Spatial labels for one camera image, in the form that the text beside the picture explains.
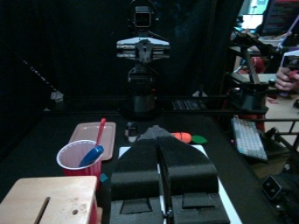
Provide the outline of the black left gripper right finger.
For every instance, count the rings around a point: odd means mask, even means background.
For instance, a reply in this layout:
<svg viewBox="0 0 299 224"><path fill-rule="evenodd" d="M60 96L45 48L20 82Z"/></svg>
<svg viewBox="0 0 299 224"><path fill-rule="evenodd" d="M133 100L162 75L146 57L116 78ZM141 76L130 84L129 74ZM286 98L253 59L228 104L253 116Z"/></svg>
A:
<svg viewBox="0 0 299 224"><path fill-rule="evenodd" d="M208 157L174 137L156 138L166 224L229 224L217 171Z"/></svg>

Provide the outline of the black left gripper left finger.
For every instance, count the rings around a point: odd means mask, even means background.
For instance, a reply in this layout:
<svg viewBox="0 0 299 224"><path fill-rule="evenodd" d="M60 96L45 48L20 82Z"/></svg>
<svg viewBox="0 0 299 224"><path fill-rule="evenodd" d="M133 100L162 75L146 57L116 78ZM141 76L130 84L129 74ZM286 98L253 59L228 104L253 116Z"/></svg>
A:
<svg viewBox="0 0 299 224"><path fill-rule="evenodd" d="M154 140L138 140L112 172L109 224L162 223Z"/></svg>

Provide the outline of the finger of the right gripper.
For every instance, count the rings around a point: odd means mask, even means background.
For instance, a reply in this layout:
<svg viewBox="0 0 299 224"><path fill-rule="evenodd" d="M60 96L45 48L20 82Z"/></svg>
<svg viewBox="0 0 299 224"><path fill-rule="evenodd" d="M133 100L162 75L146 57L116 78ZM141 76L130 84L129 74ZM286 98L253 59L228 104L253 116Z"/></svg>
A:
<svg viewBox="0 0 299 224"><path fill-rule="evenodd" d="M152 43L146 40L144 42L144 63L149 63L152 60Z"/></svg>
<svg viewBox="0 0 299 224"><path fill-rule="evenodd" d="M134 60L144 62L144 42L142 40L134 44Z"/></svg>

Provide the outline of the person's hand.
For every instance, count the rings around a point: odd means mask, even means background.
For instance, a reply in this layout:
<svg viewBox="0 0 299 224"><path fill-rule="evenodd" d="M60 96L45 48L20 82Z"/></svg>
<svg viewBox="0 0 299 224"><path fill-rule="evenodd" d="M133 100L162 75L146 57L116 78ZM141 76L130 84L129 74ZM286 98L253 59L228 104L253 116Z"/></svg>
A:
<svg viewBox="0 0 299 224"><path fill-rule="evenodd" d="M299 93L299 71L280 67L274 75L274 87L281 91Z"/></svg>

